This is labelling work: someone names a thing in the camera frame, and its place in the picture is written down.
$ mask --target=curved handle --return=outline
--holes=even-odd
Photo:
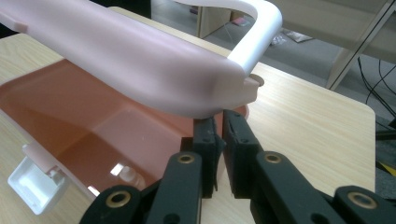
[[[228,59],[238,63],[248,77],[282,26],[282,15],[272,3],[263,0],[174,0],[202,7],[225,7],[243,11],[256,22],[235,46]]]

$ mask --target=light wood tabletop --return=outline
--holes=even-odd
[[[219,46],[155,21],[113,8],[135,20],[227,55]],[[0,39],[0,82],[62,59],[27,35]],[[375,190],[375,114],[368,106],[258,63],[253,71],[265,84],[248,105],[248,123],[265,150],[286,155],[317,189],[333,195],[340,186]],[[0,223],[78,223],[90,204],[74,184],[46,214],[36,216],[7,184],[28,143],[4,116],[0,117]],[[233,199],[228,176],[219,191],[203,201],[202,223],[254,223],[248,200]]]

